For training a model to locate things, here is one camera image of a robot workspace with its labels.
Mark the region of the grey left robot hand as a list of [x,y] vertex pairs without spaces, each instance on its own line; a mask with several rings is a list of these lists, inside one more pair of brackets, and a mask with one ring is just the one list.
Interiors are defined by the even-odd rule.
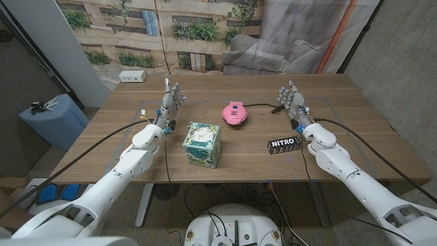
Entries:
[[173,131],[175,129],[175,118],[178,114],[178,110],[185,100],[186,97],[181,93],[179,83],[171,85],[170,79],[166,77],[165,94],[153,124],[162,128],[165,133]]

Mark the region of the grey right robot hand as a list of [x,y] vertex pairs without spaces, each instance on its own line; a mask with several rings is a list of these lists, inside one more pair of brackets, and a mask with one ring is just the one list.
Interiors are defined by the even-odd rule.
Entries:
[[309,108],[305,103],[303,95],[298,91],[297,86],[289,80],[290,89],[282,87],[279,90],[277,100],[284,106],[291,118],[291,125],[298,133],[313,124],[314,121],[309,114]]

